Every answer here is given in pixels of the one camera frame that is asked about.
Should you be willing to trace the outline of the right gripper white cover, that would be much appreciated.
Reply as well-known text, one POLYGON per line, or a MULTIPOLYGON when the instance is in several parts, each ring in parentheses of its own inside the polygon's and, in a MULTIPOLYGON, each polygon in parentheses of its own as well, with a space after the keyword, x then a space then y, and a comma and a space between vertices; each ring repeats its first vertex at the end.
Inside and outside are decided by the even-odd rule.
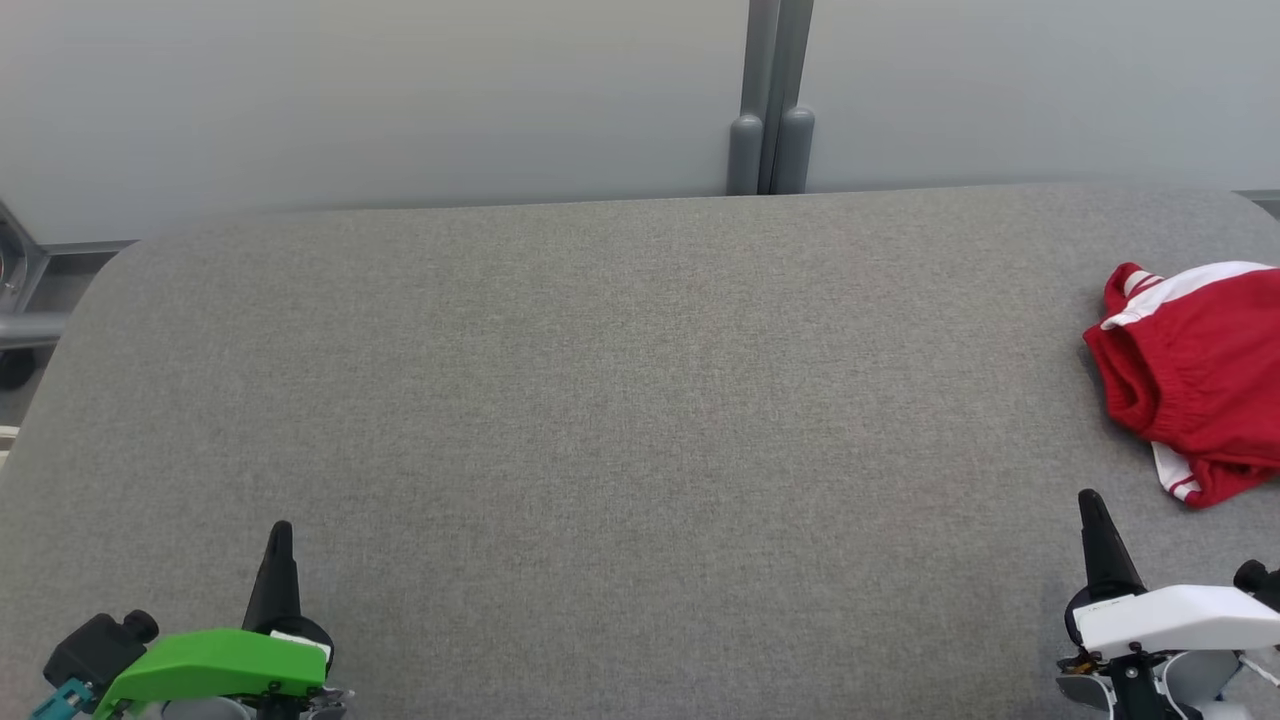
POLYGON ((1096 489, 1078 493, 1085 587, 1065 614, 1079 652, 1059 661, 1059 691, 1107 719, 1249 719, 1225 692, 1248 656, 1277 644, 1277 611, 1234 587, 1148 592, 1096 489))

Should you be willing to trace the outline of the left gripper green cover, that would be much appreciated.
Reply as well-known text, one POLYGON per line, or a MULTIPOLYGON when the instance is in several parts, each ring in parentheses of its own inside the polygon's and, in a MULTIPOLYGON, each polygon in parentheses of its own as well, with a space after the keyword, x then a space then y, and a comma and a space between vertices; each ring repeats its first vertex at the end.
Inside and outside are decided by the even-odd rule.
POLYGON ((335 644, 301 618, 293 527, 276 521, 243 629, 157 641, 105 691, 97 719, 340 719, 352 692, 330 685, 335 644))

